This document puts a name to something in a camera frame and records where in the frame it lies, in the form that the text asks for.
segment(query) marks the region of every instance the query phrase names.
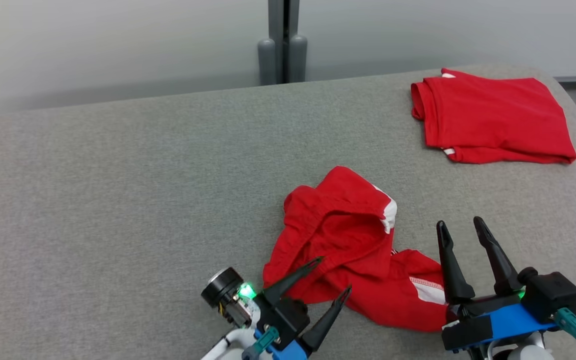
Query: white stripe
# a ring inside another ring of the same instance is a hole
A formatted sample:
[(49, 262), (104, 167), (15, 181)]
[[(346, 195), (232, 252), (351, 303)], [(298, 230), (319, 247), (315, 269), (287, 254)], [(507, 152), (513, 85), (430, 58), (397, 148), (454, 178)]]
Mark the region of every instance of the white stripe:
[(377, 187), (375, 185), (372, 185), (372, 186), (375, 189), (377, 189), (378, 191), (380, 191), (382, 194), (386, 195), (390, 199), (390, 202), (388, 203), (388, 205), (386, 205), (386, 207), (383, 208), (383, 216), (385, 219), (381, 220), (381, 223), (383, 224), (384, 231), (386, 232), (386, 234), (390, 234), (391, 230), (395, 228), (395, 216), (397, 215), (397, 203), (395, 202), (395, 200), (393, 200), (393, 198), (390, 197), (390, 195), (385, 193), (382, 189), (380, 189), (379, 187)]
[(419, 300), (445, 305), (446, 294), (444, 293), (443, 286), (412, 276), (410, 277), (410, 281), (416, 288), (416, 294), (419, 297)]

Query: robotic arm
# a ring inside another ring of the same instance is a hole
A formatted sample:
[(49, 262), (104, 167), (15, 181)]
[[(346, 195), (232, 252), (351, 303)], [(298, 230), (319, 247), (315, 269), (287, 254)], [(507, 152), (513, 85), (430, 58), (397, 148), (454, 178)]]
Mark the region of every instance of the robotic arm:
[[(439, 221), (448, 303), (448, 324), (441, 331), (445, 349), (466, 351), (471, 360), (552, 360), (544, 346), (546, 331), (564, 330), (576, 339), (576, 286), (559, 272), (539, 275), (528, 267), (518, 274), (484, 220), (476, 216), (473, 221), (493, 271), (494, 295), (475, 297), (455, 258), (448, 228)], [(516, 348), (495, 351), (509, 345)]]
[(259, 294), (233, 268), (215, 274), (201, 297), (217, 308), (235, 330), (224, 335), (202, 360), (306, 360), (319, 350), (352, 287), (339, 294), (329, 310), (302, 335), (311, 322), (308, 307), (284, 293), (313, 271), (322, 259), (311, 260)]
[[(553, 360), (544, 333), (566, 331), (576, 339), (576, 285), (559, 272), (539, 275), (534, 268), (517, 273), (499, 242), (480, 217), (474, 218), (479, 243), (486, 249), (494, 275), (494, 294), (476, 297), (453, 252), (453, 239), (443, 221), (437, 223), (443, 271), (446, 350), (466, 351), (471, 360)], [(322, 257), (288, 274), (256, 294), (233, 268), (215, 274), (201, 292), (204, 300), (234, 325), (202, 360), (306, 360), (320, 348), (350, 296), (345, 289), (313, 327), (307, 306), (284, 296)], [(509, 350), (499, 347), (515, 346)]]

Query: gray table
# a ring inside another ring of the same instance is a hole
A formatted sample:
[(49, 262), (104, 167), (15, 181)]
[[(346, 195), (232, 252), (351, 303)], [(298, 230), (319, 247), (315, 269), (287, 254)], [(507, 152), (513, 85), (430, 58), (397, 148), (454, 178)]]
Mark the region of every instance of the gray table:
[[(576, 106), (553, 78), (500, 64), (462, 70), (542, 80), (576, 148)], [(576, 283), (576, 162), (456, 164), (425, 148), (409, 89), (438, 73), (0, 116), (0, 360), (200, 357), (228, 328), (199, 295), (206, 280), (231, 265), (259, 286), (286, 194), (337, 165), (397, 201), (395, 248), (439, 259), (435, 223), (446, 221), (479, 295), (494, 280), (475, 215), (517, 268)], [(572, 338), (546, 341), (558, 359), (576, 359)], [(464, 355), (446, 353), (438, 333), (345, 309), (313, 358)]]

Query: white wall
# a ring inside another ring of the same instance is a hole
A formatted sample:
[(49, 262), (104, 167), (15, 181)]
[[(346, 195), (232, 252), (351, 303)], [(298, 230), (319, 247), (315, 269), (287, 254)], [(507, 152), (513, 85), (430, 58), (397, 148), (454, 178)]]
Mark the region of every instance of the white wall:
[(0, 0), (0, 113), (259, 83), (266, 0)]
[(307, 80), (482, 62), (576, 76), (576, 0), (301, 0)]

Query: red clothing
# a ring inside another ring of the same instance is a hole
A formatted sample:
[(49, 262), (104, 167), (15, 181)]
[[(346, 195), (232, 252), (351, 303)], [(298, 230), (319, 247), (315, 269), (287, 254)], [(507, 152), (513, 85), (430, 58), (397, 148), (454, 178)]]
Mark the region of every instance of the red clothing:
[(454, 77), (411, 85), (412, 115), (425, 123), (426, 145), (462, 163), (575, 161), (562, 107), (539, 80), (441, 73)]
[(352, 284), (346, 305), (372, 321), (441, 330), (446, 323), (441, 265), (416, 250), (391, 251), (396, 203), (390, 196), (338, 166), (317, 187), (297, 187), (283, 207), (285, 228), (263, 268), (264, 287), (324, 256), (290, 289), (292, 298), (331, 301)]

